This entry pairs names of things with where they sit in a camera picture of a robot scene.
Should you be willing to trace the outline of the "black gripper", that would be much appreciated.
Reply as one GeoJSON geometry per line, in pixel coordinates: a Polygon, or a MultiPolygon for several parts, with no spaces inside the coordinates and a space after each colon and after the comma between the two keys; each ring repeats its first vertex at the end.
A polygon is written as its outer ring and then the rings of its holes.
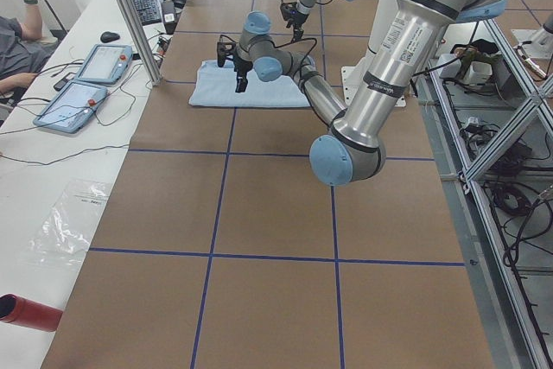
{"type": "Polygon", "coordinates": [[[235,92],[244,92],[248,85],[247,73],[253,68],[252,62],[242,59],[238,55],[234,55],[233,65],[237,76],[235,92]]]}
{"type": "Polygon", "coordinates": [[[293,41],[300,41],[303,37],[302,25],[308,16],[301,11],[298,2],[281,3],[280,11],[286,22],[286,29],[293,28],[293,41]]]}

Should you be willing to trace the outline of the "seated person's forearm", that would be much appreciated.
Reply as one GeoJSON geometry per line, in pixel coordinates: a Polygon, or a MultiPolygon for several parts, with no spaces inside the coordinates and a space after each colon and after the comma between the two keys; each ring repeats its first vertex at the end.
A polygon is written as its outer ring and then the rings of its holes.
{"type": "Polygon", "coordinates": [[[26,13],[22,27],[22,38],[25,41],[38,41],[42,38],[43,20],[38,0],[23,0],[26,13]]]}

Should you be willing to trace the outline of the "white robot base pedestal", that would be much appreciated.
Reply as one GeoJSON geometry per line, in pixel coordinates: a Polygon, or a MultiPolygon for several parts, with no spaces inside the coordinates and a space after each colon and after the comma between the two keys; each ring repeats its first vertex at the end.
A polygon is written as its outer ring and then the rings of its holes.
{"type": "Polygon", "coordinates": [[[397,0],[378,0],[365,56],[359,60],[355,67],[341,68],[343,94],[347,105],[350,105],[353,101],[353,97],[360,88],[367,69],[375,61],[380,46],[397,12],[397,0]]]}

